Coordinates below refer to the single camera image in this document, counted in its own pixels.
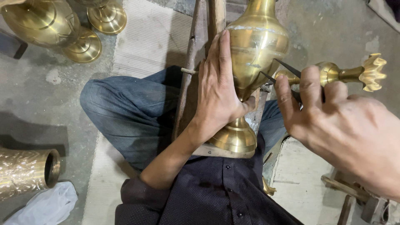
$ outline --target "man's right hand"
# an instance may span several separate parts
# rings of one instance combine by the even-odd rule
[[[400,120],[373,98],[348,96],[336,81],[324,87],[316,66],[302,71],[300,96],[293,98],[288,80],[275,85],[288,133],[335,168],[356,176],[367,190],[400,202]]]

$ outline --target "scratch mark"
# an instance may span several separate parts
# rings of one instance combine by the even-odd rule
[[[293,181],[276,181],[276,180],[274,180],[274,183],[286,183],[286,184],[294,184],[294,185],[300,184],[300,183],[293,182]]]

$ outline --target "knee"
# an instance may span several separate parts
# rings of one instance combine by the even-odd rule
[[[97,112],[104,105],[105,96],[108,92],[105,84],[100,80],[89,80],[80,94],[80,105],[86,111]]]

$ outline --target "wrist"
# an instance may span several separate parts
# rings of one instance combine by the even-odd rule
[[[197,116],[193,117],[185,130],[193,145],[200,146],[210,138],[205,128],[205,121]]]

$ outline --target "blue jeans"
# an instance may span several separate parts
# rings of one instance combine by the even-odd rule
[[[80,95],[88,117],[129,164],[144,169],[170,143],[182,72],[171,66],[143,79],[90,80]],[[275,100],[265,104],[259,134],[265,153],[285,133]]]

